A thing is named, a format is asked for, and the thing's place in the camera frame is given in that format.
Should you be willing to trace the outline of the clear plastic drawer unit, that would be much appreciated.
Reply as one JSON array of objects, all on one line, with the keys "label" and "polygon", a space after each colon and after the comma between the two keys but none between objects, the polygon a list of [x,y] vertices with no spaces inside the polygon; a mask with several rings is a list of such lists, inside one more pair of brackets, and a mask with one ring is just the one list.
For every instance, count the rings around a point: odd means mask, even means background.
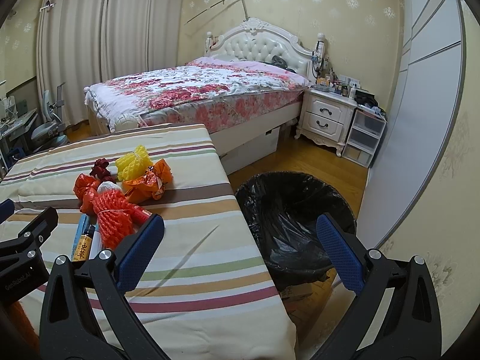
[{"label": "clear plastic drawer unit", "polygon": [[371,109],[358,106],[352,118],[343,149],[343,158],[362,167],[369,168],[386,129],[383,115]]}]

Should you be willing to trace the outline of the white cardboard box under bed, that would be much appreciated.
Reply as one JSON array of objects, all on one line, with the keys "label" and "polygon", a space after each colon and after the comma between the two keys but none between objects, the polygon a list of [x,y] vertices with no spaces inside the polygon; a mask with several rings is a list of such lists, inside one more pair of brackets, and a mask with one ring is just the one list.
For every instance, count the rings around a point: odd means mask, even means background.
[{"label": "white cardboard box under bed", "polygon": [[225,173],[230,175],[273,154],[278,147],[279,133],[280,128],[276,127],[222,155],[220,161]]}]

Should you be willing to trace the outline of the desk with clutter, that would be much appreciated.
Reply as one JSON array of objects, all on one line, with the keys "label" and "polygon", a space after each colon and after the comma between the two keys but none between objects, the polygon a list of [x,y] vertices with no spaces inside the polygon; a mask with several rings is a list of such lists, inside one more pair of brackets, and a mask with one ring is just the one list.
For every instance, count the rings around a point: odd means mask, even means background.
[{"label": "desk with clutter", "polygon": [[18,115],[13,96],[1,101],[1,166],[8,171],[20,155],[32,151],[29,134],[38,119],[38,109]]}]

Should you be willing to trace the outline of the white sliding wardrobe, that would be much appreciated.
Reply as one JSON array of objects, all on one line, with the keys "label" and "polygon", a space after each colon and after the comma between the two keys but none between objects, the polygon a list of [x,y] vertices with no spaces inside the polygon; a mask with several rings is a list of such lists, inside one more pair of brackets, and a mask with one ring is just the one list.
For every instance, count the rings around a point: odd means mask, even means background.
[{"label": "white sliding wardrobe", "polygon": [[369,249],[400,226],[435,173],[465,75],[460,0],[403,2],[398,80],[357,219],[357,236]]}]

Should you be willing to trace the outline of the black lined trash bin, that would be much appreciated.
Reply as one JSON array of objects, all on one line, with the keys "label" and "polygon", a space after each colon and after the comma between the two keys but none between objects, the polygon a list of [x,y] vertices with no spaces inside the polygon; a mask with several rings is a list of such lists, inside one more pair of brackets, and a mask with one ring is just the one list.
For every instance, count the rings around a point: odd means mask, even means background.
[{"label": "black lined trash bin", "polygon": [[279,292],[328,279],[333,264],[317,237],[319,216],[329,214],[345,233],[356,234],[356,218],[345,198],[307,173],[254,175],[235,197]]}]

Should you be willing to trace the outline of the orange foil wrapper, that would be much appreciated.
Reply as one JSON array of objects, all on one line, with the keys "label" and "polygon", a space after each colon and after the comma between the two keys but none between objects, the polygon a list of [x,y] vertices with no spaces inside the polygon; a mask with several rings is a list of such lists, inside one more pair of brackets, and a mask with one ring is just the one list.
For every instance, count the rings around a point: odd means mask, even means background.
[{"label": "orange foil wrapper", "polygon": [[160,159],[153,166],[149,166],[144,175],[122,183],[124,195],[129,203],[141,204],[148,200],[160,200],[166,187],[173,183],[173,174],[170,166],[164,159]]}]

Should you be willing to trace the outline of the white bed with floral quilt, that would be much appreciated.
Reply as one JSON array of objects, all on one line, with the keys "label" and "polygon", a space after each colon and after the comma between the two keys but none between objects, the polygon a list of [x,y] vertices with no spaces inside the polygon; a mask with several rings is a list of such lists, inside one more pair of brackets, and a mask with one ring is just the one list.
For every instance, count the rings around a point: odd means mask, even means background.
[{"label": "white bed with floral quilt", "polygon": [[311,82],[312,51],[297,36],[250,18],[208,33],[202,57],[184,65],[85,87],[97,134],[201,124],[220,155],[295,121]]}]

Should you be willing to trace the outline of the red foam net bottle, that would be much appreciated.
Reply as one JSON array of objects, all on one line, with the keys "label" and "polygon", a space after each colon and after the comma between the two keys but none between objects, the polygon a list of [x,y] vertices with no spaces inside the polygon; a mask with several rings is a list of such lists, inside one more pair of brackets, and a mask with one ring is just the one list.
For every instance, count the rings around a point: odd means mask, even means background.
[{"label": "red foam net bottle", "polygon": [[97,187],[92,204],[103,246],[111,250],[151,217],[150,211],[129,202],[121,188],[110,181]]}]

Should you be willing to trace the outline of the grey desk chair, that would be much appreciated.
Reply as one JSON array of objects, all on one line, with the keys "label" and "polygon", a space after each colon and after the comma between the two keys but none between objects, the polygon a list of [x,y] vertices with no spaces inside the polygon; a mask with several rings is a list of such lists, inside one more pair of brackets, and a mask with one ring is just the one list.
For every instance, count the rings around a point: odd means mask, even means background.
[{"label": "grey desk chair", "polygon": [[42,96],[41,111],[45,122],[36,127],[31,135],[35,146],[35,153],[65,146],[69,143],[65,135],[65,123],[63,121],[63,88],[65,83],[57,86],[56,97],[53,98],[49,90],[45,90]]}]

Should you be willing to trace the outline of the beige curtain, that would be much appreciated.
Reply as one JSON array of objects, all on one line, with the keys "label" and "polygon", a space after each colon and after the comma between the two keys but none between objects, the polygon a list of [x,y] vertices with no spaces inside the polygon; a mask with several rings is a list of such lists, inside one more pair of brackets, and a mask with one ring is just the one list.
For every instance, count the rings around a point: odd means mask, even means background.
[{"label": "beige curtain", "polygon": [[87,119],[83,89],[176,65],[182,0],[42,0],[40,93],[63,88],[66,125]]}]

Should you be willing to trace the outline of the red plastic wrapper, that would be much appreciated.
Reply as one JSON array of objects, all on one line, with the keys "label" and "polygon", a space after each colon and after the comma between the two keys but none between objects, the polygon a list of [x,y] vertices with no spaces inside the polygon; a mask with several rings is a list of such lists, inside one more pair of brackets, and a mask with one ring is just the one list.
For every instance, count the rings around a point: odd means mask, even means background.
[{"label": "red plastic wrapper", "polygon": [[73,192],[80,201],[80,211],[83,214],[95,215],[94,199],[98,195],[99,185],[100,181],[91,175],[81,173],[76,178]]}]

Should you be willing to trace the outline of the nightstand clutter items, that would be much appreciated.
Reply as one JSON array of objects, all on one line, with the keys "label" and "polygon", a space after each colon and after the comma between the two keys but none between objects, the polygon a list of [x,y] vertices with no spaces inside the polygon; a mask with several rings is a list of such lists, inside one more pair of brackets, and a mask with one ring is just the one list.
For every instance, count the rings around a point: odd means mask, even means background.
[{"label": "nightstand clutter items", "polygon": [[329,69],[329,72],[322,75],[326,68],[326,63],[327,60],[320,50],[315,49],[311,57],[312,76],[315,82],[313,88],[322,92],[335,93],[347,97],[355,101],[358,106],[367,108],[379,116],[384,117],[386,115],[383,108],[379,106],[375,95],[361,88],[359,81],[352,78],[342,80],[333,69]]}]

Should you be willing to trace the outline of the white two-drawer nightstand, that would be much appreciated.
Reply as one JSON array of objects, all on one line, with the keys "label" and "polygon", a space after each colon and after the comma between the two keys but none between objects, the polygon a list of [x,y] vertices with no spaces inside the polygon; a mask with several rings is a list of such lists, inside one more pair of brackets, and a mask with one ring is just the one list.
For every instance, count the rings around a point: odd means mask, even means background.
[{"label": "white two-drawer nightstand", "polygon": [[301,136],[342,156],[357,103],[349,97],[314,88],[304,91],[295,139]]}]

